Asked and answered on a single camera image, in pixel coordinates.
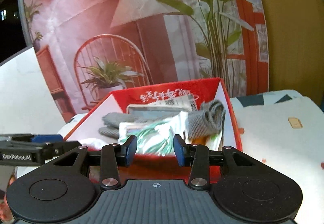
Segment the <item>person's left hand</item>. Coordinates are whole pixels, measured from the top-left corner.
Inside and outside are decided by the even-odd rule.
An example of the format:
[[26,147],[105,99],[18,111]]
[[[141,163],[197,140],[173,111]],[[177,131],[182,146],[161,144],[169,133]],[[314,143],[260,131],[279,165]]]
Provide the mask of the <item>person's left hand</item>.
[[15,170],[13,167],[1,168],[1,223],[13,223],[14,217],[7,203],[7,188],[16,180]]

